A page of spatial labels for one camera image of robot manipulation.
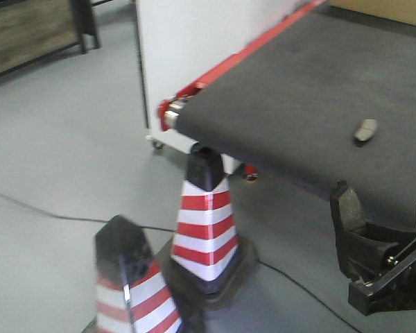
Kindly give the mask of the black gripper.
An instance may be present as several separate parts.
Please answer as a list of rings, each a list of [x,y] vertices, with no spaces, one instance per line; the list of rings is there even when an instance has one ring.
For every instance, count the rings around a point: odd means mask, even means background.
[[[353,281],[368,281],[349,284],[348,303],[352,307],[366,316],[416,310],[415,230],[370,222],[336,223],[334,230],[341,272]],[[387,261],[392,266],[383,273],[388,267]]]

